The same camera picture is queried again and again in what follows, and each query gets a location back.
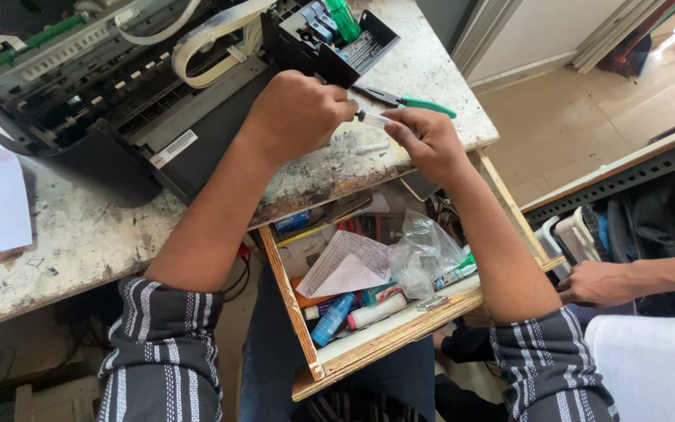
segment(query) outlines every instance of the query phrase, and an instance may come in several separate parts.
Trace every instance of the white bottle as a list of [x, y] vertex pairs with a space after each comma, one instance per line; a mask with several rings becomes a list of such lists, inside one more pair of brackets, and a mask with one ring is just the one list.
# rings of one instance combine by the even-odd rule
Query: white bottle
[[364, 306], [351, 312], [347, 318], [348, 325], [352, 330], [362, 328], [387, 315], [402, 311], [406, 306], [405, 296], [402, 293], [396, 293], [374, 306]]

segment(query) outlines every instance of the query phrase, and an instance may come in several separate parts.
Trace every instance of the hand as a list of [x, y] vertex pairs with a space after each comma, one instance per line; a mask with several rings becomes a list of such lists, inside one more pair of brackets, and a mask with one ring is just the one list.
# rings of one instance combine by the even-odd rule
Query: hand
[[632, 264], [583, 261], [559, 283], [562, 303], [608, 308], [643, 296], [632, 277]]
[[249, 148], [279, 167], [326, 147], [335, 129], [359, 109], [348, 91], [298, 71], [275, 75], [259, 94], [239, 131]]
[[442, 329], [434, 331], [434, 334], [431, 334], [431, 339], [434, 341], [434, 348], [436, 350], [442, 350], [442, 342], [447, 337], [449, 337], [449, 336]]
[[446, 114], [406, 107], [382, 115], [397, 121], [387, 123], [385, 131], [408, 151], [421, 173], [437, 185], [454, 186], [461, 179], [460, 172], [471, 167], [455, 126]]

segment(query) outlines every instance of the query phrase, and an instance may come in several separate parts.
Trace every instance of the green screwdriver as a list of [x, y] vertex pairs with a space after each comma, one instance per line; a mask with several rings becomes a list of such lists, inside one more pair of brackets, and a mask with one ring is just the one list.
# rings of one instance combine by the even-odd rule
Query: green screwdriver
[[325, 3], [330, 10], [332, 20], [337, 25], [337, 29], [343, 35], [343, 39], [351, 42], [358, 38], [361, 34], [361, 26], [350, 6], [343, 0], [325, 0]]

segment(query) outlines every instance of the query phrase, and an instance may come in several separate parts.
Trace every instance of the barcode sticker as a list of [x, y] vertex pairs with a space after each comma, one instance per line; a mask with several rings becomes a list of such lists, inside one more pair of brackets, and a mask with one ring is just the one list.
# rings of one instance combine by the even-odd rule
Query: barcode sticker
[[184, 151], [186, 147], [192, 145], [192, 142], [197, 140], [197, 136], [191, 129], [185, 131], [182, 136], [176, 138], [168, 147], [164, 148], [163, 151], [160, 151], [158, 154], [155, 154], [150, 158], [150, 162], [155, 168], [162, 168], [164, 165], [168, 164], [169, 161], [173, 160], [181, 151]]

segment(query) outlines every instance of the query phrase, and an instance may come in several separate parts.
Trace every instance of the perforated metal rack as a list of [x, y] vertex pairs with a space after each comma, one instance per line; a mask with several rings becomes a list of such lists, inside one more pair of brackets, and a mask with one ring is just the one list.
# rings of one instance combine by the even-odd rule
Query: perforated metal rack
[[531, 226], [675, 171], [675, 148], [524, 213]]

